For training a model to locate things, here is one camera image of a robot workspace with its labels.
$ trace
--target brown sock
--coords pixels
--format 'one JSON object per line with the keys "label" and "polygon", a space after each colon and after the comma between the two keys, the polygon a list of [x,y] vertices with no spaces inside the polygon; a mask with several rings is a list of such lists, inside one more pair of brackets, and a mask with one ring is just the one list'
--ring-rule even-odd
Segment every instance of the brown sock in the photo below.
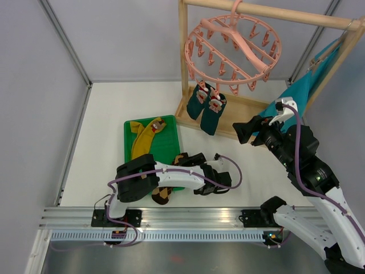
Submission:
{"label": "brown sock", "polygon": [[[185,157],[186,153],[179,154],[175,157],[173,161],[173,166],[179,165],[179,159]],[[170,195],[172,193],[173,187],[157,187],[152,191],[152,200],[157,204],[167,204],[170,200]]]}
{"label": "brown sock", "polygon": [[152,200],[157,204],[167,204],[169,202],[172,187],[157,187],[152,191]]}

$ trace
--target black cable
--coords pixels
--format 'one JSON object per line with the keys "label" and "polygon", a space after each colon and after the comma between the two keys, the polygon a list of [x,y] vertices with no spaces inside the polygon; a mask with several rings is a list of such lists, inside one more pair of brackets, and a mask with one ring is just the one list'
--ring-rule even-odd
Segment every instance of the black cable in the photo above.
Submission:
{"label": "black cable", "polygon": [[97,204],[98,202],[100,202],[101,200],[105,199],[105,198],[106,198],[106,197],[108,197],[108,196],[111,196],[111,194],[106,194],[104,197],[102,197],[102,198],[100,198],[99,200],[97,200],[97,201],[96,201],[96,203],[94,204],[94,211],[96,210],[96,204]]}

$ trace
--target pink clip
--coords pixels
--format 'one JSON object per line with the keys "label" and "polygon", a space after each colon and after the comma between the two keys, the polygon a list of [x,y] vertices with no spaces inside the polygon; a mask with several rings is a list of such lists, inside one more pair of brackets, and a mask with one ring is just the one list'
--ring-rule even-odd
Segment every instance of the pink clip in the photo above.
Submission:
{"label": "pink clip", "polygon": [[219,96],[219,84],[216,84],[215,89],[214,89],[214,87],[212,87],[210,90],[213,92],[213,96],[217,97],[218,100],[221,99],[221,97]]}
{"label": "pink clip", "polygon": [[224,62],[221,62],[221,66],[219,68],[219,75],[222,76],[223,74],[225,74],[226,71],[224,70]]}
{"label": "pink clip", "polygon": [[[200,37],[203,37],[203,34],[204,34],[204,33],[203,33],[202,31],[200,31],[200,32],[199,32],[199,36],[200,36]],[[199,46],[200,46],[200,42],[201,42],[201,41],[200,41],[200,38],[199,38],[199,37],[197,37],[197,38],[196,38],[195,45],[196,45],[197,47],[199,47]]]}
{"label": "pink clip", "polygon": [[233,71],[232,73],[232,77],[231,77],[231,81],[235,80],[236,79],[236,76],[237,76],[237,73],[235,71]]}
{"label": "pink clip", "polygon": [[251,29],[251,33],[250,33],[250,39],[254,38],[257,34],[259,34],[260,32],[255,33],[255,29],[256,29],[256,23],[255,25],[253,25],[253,28]]}
{"label": "pink clip", "polygon": [[211,66],[215,61],[213,60],[213,53],[209,52],[208,66]]}
{"label": "pink clip", "polygon": [[194,50],[194,42],[190,41],[188,47],[189,47],[189,57],[191,58],[193,55],[193,50]]}
{"label": "pink clip", "polygon": [[270,43],[269,41],[269,31],[267,31],[265,33],[265,36],[263,37],[263,40],[262,40],[262,46],[265,47],[268,43]]}
{"label": "pink clip", "polygon": [[239,85],[236,85],[236,88],[233,88],[232,86],[229,86],[229,89],[231,90],[231,92],[234,94],[234,95],[238,95],[238,91],[240,90],[240,86]]}
{"label": "pink clip", "polygon": [[189,66],[188,66],[188,71],[189,71],[189,76],[190,76],[191,80],[194,80],[195,79],[195,73]]}
{"label": "pink clip", "polygon": [[267,82],[267,80],[269,80],[269,75],[270,75],[270,73],[265,74],[265,75],[263,76],[262,80],[263,80],[264,82]]}
{"label": "pink clip", "polygon": [[232,42],[233,42],[233,47],[234,47],[234,49],[235,49],[235,50],[239,50],[239,49],[240,49],[240,47],[238,46],[238,44],[237,44],[234,40],[232,40]]}
{"label": "pink clip", "polygon": [[208,39],[210,39],[210,38],[212,37],[213,33],[214,33],[214,31],[213,31],[213,30],[208,30],[208,33],[206,34],[206,37],[207,37]]}
{"label": "pink clip", "polygon": [[269,55],[272,57],[274,55],[274,52],[276,50],[276,41],[274,41],[273,45],[271,46],[271,50]]}
{"label": "pink clip", "polygon": [[250,91],[254,91],[255,87],[256,87],[256,81],[253,81],[252,83],[248,83],[247,84]]}
{"label": "pink clip", "polygon": [[199,45],[199,48],[198,48],[198,57],[202,57],[202,55],[204,54],[204,50],[202,50],[202,48],[203,48],[203,45],[202,44],[200,44]]}
{"label": "pink clip", "polygon": [[221,35],[223,36],[224,42],[228,43],[228,41],[229,41],[228,35],[226,35],[224,33],[221,33]]}

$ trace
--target yellow sock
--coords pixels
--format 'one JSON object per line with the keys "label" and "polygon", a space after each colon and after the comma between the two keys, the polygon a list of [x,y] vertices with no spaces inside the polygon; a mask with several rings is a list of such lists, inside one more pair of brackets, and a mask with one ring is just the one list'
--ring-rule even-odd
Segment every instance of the yellow sock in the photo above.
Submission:
{"label": "yellow sock", "polygon": [[131,131],[137,133],[137,137],[132,146],[132,160],[149,153],[153,137],[161,132],[166,126],[165,121],[157,117],[151,121],[146,128],[141,123],[131,121]]}

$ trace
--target wooden rod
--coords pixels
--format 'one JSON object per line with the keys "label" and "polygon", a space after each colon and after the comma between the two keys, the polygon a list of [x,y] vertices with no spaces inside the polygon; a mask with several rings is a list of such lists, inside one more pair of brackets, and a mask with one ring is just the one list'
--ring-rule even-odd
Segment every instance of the wooden rod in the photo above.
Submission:
{"label": "wooden rod", "polygon": [[188,103],[189,83],[188,67],[185,63],[184,47],[188,37],[188,5],[184,0],[179,0],[179,37],[180,37],[180,66],[181,66],[181,88],[183,107]]}
{"label": "wooden rod", "polygon": [[[231,11],[234,1],[229,0],[184,0],[185,4],[210,7],[213,9]],[[314,13],[305,13],[302,11],[279,9],[277,7],[269,7],[262,5],[255,5],[250,3],[240,3],[237,7],[237,12],[251,15],[259,15],[274,19],[281,19],[286,21],[292,21],[297,23],[303,23],[314,26],[330,27],[332,29],[339,30],[351,30],[356,31],[362,24],[360,20],[354,20],[351,23],[351,19],[326,16]]]}

